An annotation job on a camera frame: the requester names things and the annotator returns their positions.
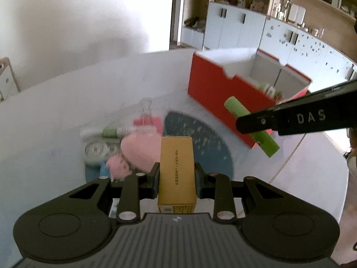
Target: floor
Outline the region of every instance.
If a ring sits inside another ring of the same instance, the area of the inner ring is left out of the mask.
[[[338,263],[348,263],[357,259],[357,251],[352,249],[357,242],[357,177],[350,174],[346,202],[340,221],[340,238],[332,254]]]
[[[177,44],[177,41],[170,41],[170,46],[169,49],[180,49],[180,48],[193,48],[192,46],[186,45],[186,44]]]

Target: cabinet door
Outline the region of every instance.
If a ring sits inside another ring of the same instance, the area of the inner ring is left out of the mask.
[[[353,71],[353,66],[353,61],[331,46],[327,46],[318,75],[309,90],[314,92],[347,81],[346,76]]]
[[[243,25],[237,47],[258,48],[265,23],[265,15],[244,10]]]
[[[236,48],[243,25],[244,9],[227,6],[218,48]]]
[[[224,22],[224,18],[221,15],[226,8],[226,5],[214,2],[210,2],[208,5],[205,41],[203,45],[209,49],[218,48]]]
[[[296,28],[271,18],[265,22],[259,48],[279,59],[285,65],[292,47],[292,37]]]
[[[202,50],[203,44],[203,33],[199,31],[192,31],[192,39],[191,39],[191,46],[198,50]]]
[[[287,64],[314,80],[326,55],[327,44],[298,29],[292,44]]]
[[[181,42],[191,45],[191,40],[192,40],[192,29],[187,28],[187,27],[182,27],[181,30]]]
[[[0,75],[0,100],[1,97],[6,100],[8,93],[12,85],[14,84],[14,78],[12,77],[12,73],[10,67],[6,67],[3,73]]]

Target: white table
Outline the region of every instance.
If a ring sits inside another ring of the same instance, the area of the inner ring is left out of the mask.
[[[278,137],[281,149],[268,158],[248,149],[229,129],[186,95],[192,50],[178,50],[100,63],[30,88],[0,105],[0,266],[20,258],[12,226],[25,211],[85,183],[81,126],[107,124],[137,110],[142,97],[152,108],[182,111],[203,120],[226,142],[233,179],[253,175],[306,200],[340,220],[348,169],[324,134]],[[155,211],[155,201],[142,202]],[[239,212],[241,203],[236,200]],[[212,212],[200,200],[196,212]]]

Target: red storage box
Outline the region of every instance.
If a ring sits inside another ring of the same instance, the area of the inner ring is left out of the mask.
[[[256,48],[232,48],[193,54],[188,94],[220,119],[248,146],[255,142],[236,130],[234,117],[224,102],[235,96],[251,113],[269,108],[276,101],[258,89],[270,84],[283,100],[305,95],[311,80]]]

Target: pink sponge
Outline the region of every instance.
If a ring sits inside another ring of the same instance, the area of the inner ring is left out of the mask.
[[[122,179],[131,174],[129,164],[121,153],[111,156],[106,163],[113,179]]]
[[[121,141],[121,152],[130,164],[149,173],[160,162],[161,138],[155,131],[132,132]]]

